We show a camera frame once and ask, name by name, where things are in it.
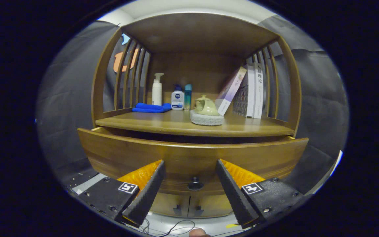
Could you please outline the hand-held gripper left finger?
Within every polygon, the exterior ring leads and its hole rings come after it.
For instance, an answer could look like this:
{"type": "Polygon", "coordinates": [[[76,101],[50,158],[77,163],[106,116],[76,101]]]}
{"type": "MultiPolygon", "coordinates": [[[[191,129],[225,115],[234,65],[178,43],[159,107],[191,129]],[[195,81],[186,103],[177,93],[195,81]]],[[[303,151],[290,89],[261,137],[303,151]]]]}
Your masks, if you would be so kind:
{"type": "Polygon", "coordinates": [[[150,211],[166,175],[163,160],[158,160],[119,179],[104,177],[78,195],[101,214],[139,228],[150,211]]]}

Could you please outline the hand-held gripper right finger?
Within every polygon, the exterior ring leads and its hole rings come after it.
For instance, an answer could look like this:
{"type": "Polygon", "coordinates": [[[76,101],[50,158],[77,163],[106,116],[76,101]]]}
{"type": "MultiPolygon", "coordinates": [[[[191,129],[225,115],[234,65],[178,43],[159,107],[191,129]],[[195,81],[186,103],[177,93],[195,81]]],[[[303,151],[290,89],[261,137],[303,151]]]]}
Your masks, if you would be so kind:
{"type": "Polygon", "coordinates": [[[223,159],[215,169],[243,229],[276,222],[305,203],[302,192],[278,177],[264,179],[223,159]]]}

